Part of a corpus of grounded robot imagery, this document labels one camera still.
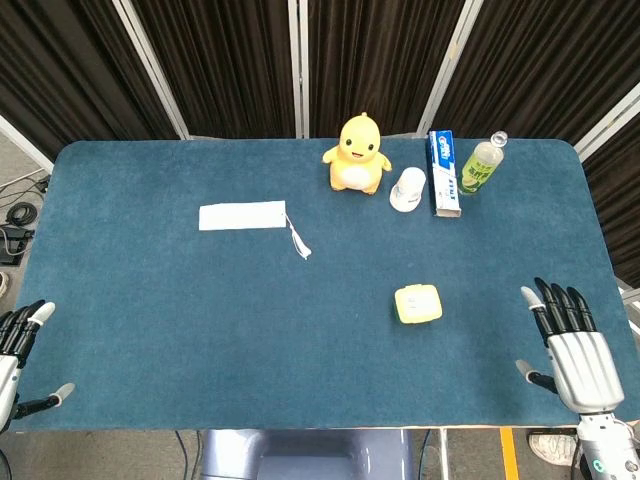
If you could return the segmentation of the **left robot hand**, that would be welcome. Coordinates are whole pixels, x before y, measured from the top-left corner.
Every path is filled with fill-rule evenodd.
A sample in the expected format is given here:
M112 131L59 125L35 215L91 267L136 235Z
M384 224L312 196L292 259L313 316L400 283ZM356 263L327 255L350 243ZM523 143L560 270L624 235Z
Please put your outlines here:
M19 402L18 386L39 330L55 312L53 302L44 299L8 311L1 316L1 432L18 420L61 404L74 392L66 383L48 396Z

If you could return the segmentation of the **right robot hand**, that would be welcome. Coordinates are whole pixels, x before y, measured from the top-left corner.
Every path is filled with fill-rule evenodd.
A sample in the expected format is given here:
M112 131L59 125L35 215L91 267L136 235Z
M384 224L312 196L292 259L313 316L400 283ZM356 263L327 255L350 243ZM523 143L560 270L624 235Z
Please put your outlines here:
M534 279L535 290L520 288L534 317L553 373L544 375L519 359L525 380L559 396L578 415L614 411L624 392L604 335L597 330L584 296L575 288Z

